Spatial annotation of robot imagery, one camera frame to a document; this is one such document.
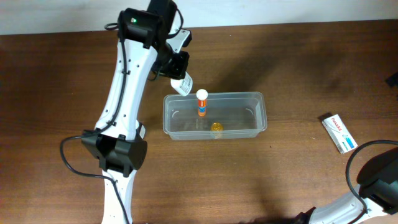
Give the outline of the white squeeze bottle clear cap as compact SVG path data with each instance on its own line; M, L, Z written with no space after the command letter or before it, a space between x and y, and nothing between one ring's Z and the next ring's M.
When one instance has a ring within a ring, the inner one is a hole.
M180 80L171 79L170 84L172 88L182 96L187 96L193 87L193 80L191 76L186 72L185 77Z

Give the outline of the orange tube white cap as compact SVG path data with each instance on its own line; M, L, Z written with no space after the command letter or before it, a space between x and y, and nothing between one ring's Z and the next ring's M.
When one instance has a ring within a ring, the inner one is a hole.
M198 115L205 116L208 92L204 89L199 89L196 93L196 96L198 100Z

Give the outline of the small gold lid jar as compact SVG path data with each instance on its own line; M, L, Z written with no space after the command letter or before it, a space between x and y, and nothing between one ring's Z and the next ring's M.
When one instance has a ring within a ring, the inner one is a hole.
M221 123L215 122L211 125L211 135L214 139L221 139L224 127Z

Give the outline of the dark bottle white cap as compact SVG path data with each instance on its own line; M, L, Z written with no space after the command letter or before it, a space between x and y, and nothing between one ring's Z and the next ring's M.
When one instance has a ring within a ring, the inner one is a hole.
M138 120L136 120L136 138L144 139L145 134L146 134L146 129L144 125Z

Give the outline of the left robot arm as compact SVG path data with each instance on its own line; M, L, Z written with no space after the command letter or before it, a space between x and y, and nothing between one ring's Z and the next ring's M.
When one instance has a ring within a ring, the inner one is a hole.
M192 34L183 29L175 2L151 1L145 11L127 8L120 12L118 57L104 110L92 131L84 131L82 144L99 161L104 179L103 223L132 223L131 199L136 172L146 152L146 129L137 119L149 75L167 77L182 96L193 80L187 73L186 47Z

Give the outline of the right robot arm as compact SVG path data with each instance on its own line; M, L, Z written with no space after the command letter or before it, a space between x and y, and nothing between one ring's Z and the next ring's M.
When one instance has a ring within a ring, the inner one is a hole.
M373 157L360 170L354 192L300 213L294 223L347 224L397 213L397 148Z

